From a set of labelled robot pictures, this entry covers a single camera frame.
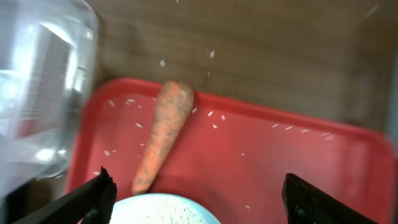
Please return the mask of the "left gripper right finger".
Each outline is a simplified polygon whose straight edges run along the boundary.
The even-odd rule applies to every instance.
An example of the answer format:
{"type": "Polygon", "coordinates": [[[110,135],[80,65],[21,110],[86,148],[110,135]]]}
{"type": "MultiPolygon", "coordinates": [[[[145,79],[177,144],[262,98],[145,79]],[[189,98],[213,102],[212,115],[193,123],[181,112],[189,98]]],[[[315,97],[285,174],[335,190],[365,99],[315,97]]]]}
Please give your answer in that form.
{"type": "Polygon", "coordinates": [[[376,224],[293,173],[285,176],[282,199],[289,224],[376,224]]]}

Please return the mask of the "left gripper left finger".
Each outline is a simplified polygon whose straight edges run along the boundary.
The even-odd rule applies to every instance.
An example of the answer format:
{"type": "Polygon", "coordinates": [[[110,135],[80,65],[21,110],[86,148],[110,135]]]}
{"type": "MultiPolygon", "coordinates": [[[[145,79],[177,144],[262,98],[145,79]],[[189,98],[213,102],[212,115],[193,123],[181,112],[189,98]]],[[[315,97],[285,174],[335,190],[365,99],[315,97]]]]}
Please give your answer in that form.
{"type": "Polygon", "coordinates": [[[109,224],[116,202],[117,186],[107,170],[14,224],[109,224]]]}

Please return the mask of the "light blue plate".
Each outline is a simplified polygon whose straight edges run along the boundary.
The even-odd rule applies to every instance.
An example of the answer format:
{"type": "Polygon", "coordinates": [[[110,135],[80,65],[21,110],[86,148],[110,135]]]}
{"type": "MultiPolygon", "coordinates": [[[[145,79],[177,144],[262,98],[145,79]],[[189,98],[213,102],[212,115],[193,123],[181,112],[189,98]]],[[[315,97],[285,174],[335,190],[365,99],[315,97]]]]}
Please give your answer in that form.
{"type": "Polygon", "coordinates": [[[172,194],[144,194],[114,204],[110,224],[220,224],[205,207],[172,194]]]}

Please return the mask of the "orange carrot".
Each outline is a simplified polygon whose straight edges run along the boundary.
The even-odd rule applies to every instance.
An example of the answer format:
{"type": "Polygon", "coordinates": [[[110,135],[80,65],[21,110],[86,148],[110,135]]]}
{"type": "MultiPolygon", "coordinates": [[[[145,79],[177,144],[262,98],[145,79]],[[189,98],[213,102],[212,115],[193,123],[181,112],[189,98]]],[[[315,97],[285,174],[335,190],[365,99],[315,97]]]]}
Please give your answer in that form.
{"type": "Polygon", "coordinates": [[[192,110],[194,93],[184,82],[168,81],[155,103],[149,140],[133,178],[133,195],[145,193],[165,162],[180,130],[192,110]]]}

